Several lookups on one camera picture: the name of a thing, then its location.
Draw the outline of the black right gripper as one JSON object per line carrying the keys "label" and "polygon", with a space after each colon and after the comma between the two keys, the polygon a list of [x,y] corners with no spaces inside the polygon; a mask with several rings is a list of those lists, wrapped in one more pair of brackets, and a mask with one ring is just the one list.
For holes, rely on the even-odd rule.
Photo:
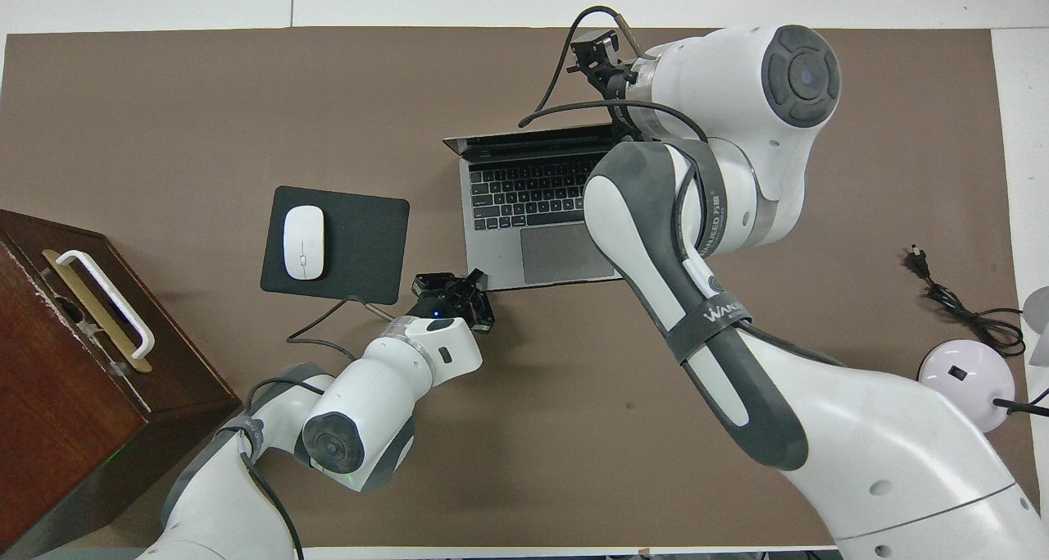
{"label": "black right gripper", "polygon": [[619,36],[617,33],[584,33],[572,39],[574,65],[568,67],[568,74],[587,78],[588,85],[602,93],[604,100],[625,100],[627,89],[636,82],[634,63],[619,61]]}

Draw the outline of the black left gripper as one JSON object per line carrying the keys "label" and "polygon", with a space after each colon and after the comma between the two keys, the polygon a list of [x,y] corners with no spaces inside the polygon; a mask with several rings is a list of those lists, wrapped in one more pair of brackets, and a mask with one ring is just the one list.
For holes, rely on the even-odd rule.
{"label": "black left gripper", "polygon": [[490,332],[495,315],[487,292],[480,287],[481,277],[481,270],[472,270],[467,276],[468,286],[450,286],[456,282],[451,272],[420,273],[412,282],[418,302],[410,315],[430,320],[462,318],[470,323],[473,332]]}

